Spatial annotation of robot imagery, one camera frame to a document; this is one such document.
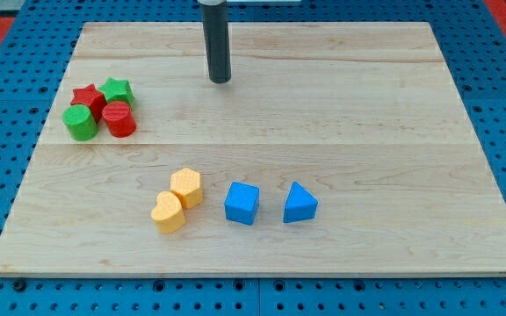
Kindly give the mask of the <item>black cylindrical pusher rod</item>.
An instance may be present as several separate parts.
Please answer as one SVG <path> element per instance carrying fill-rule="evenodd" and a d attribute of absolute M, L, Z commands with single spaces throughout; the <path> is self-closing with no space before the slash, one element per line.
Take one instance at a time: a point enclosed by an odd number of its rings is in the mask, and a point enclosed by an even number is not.
<path fill-rule="evenodd" d="M 226 0 L 199 0 L 209 78 L 213 83 L 231 79 L 231 54 Z"/>

